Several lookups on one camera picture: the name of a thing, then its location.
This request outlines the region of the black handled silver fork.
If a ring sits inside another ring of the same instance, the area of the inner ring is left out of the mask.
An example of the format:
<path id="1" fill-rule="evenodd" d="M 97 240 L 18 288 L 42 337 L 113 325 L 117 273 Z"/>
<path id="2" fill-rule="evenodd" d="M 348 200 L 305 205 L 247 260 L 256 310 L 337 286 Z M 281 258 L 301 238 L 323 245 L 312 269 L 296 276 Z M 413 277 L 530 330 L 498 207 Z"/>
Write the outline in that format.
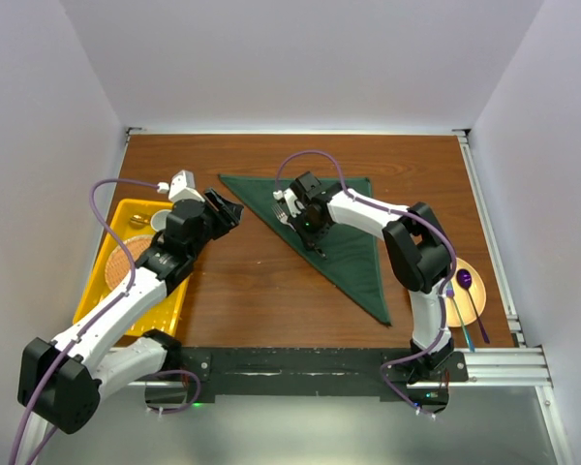
<path id="1" fill-rule="evenodd" d="M 276 216 L 277 220 L 281 224 L 291 228 L 295 233 L 298 233 L 298 231 L 295 229 L 294 225 L 290 222 L 289 215 L 282 209 L 282 207 L 279 204 L 277 204 L 277 203 L 272 204 L 271 209 L 272 209 L 274 215 Z M 327 259 L 327 256 L 323 252 L 323 250 L 320 247 L 318 247 L 314 242 L 310 242 L 307 239 L 304 239 L 303 237 L 301 237 L 301 240 L 302 240 L 304 247 L 307 250 L 316 252 L 321 258 L 323 258 L 325 260 Z"/>

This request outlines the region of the green cloth napkin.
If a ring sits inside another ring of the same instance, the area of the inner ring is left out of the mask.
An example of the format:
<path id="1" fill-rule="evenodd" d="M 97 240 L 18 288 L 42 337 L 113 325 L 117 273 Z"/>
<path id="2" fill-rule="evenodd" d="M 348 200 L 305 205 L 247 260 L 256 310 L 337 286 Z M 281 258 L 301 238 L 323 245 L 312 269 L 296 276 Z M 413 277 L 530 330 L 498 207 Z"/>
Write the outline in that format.
<path id="1" fill-rule="evenodd" d="M 220 181 L 265 225 L 319 274 L 368 315 L 389 326 L 391 318 L 382 290 L 377 240 L 348 226 L 334 226 L 320 243 L 324 257 L 308 251 L 295 232 L 280 223 L 273 210 L 272 177 L 219 174 Z"/>

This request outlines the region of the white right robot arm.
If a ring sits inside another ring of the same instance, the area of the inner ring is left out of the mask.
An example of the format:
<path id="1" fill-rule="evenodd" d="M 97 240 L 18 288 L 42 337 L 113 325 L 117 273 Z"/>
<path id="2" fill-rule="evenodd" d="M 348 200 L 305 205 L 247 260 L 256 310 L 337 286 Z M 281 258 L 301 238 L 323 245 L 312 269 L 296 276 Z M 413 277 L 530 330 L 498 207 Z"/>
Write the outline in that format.
<path id="1" fill-rule="evenodd" d="M 407 371 L 409 381 L 432 381 L 446 369 L 453 339 L 446 321 L 445 288 L 456 255 L 431 207 L 377 201 L 339 181 L 326 187 L 307 171 L 273 193 L 287 210 L 285 223 L 304 247 L 322 253 L 319 242 L 334 226 L 383 241 L 394 276 L 408 291 L 413 312 L 411 353 L 385 365 Z"/>

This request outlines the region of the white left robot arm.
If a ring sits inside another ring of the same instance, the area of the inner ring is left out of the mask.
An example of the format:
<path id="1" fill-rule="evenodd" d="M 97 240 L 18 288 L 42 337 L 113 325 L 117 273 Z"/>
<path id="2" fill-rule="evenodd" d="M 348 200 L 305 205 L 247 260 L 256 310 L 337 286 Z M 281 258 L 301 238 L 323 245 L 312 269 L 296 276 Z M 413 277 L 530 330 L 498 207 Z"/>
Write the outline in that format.
<path id="1" fill-rule="evenodd" d="M 33 339 L 23 350 L 17 400 L 66 434 L 74 434 L 100 403 L 128 383 L 154 374 L 174 378 L 181 368 L 180 344 L 151 329 L 117 353 L 111 347 L 150 308 L 191 275 L 204 247 L 236 228 L 243 205 L 215 190 L 191 188 L 171 198 L 163 229 L 128 260 L 125 278 L 84 318 L 50 341 Z"/>

